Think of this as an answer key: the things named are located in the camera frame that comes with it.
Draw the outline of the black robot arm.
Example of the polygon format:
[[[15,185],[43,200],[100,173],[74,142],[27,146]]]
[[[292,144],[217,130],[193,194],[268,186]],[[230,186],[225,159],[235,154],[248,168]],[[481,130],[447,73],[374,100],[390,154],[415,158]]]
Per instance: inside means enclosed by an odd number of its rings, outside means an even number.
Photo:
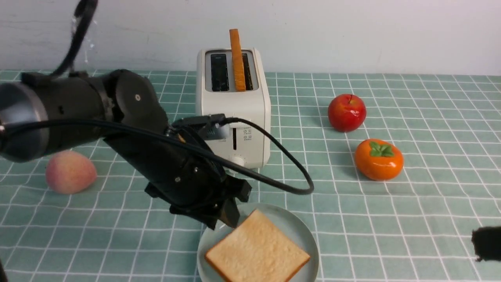
[[[223,114],[189,117],[170,124],[148,79],[128,70],[88,77],[75,75],[48,80],[36,72],[20,82],[1,85],[1,126],[48,120],[101,120],[127,125],[193,145],[203,152],[213,137],[211,127]],[[148,180],[145,192],[169,203],[170,212],[193,218],[214,229],[218,221],[235,228],[240,220],[236,200],[247,202],[251,191],[244,180],[192,151],[151,137],[96,125],[62,125],[1,133],[1,156],[23,163],[103,139]]]

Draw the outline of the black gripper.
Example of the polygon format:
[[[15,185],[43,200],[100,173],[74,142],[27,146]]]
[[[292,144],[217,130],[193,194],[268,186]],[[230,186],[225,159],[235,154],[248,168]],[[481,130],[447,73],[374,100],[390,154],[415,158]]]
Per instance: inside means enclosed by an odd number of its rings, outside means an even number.
[[[202,220],[211,230],[218,220],[238,227],[236,200],[247,201],[251,187],[228,175],[222,165],[166,142],[118,130],[105,130],[104,141],[148,180],[145,192],[168,202],[171,213]]]

